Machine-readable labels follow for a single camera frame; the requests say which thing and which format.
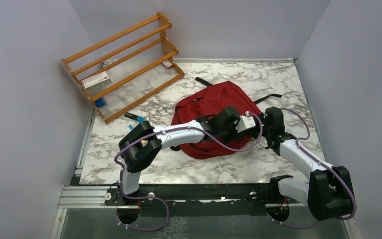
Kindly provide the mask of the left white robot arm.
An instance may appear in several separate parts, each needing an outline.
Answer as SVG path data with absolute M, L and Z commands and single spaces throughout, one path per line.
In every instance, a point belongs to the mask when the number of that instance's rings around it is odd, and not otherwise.
M 122 170 L 117 197 L 127 205 L 136 200 L 141 171 L 149 167 L 165 148 L 209 141 L 231 152 L 243 152 L 245 148 L 227 146 L 227 141 L 245 136 L 259 141 L 262 133 L 263 123 L 256 113 L 246 111 L 241 115 L 233 107 L 226 107 L 216 115 L 171 126 L 155 127 L 149 121 L 143 121 L 118 144 L 120 152 L 114 161 Z

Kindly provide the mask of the red student backpack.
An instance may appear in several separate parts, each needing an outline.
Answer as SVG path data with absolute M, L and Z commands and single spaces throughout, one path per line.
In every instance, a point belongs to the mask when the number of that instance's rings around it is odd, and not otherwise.
M 234 107 L 240 114 L 249 111 L 257 114 L 259 118 L 263 117 L 257 104 L 266 100 L 267 96 L 253 101 L 239 86 L 231 81 L 211 84 L 199 77 L 196 78 L 196 81 L 205 85 L 205 88 L 176 104 L 172 125 L 183 124 L 198 117 L 216 115 L 227 106 Z M 247 137 L 244 140 L 219 145 L 213 142 L 211 138 L 207 138 L 200 143 L 181 144 L 173 146 L 171 149 L 182 150 L 195 159 L 208 159 L 231 155 L 235 149 L 243 148 L 249 141 L 250 138 Z

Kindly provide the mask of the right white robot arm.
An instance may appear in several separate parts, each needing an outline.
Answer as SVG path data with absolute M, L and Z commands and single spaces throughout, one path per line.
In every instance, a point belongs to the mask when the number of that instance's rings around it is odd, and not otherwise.
M 301 144 L 301 137 L 286 132 L 284 111 L 276 107 L 266 109 L 263 137 L 269 149 L 290 161 L 309 182 L 303 183 L 290 175 L 271 178 L 268 198 L 275 203 L 285 197 L 303 203 L 318 221 L 352 219 L 357 203 L 349 170 L 321 160 Z

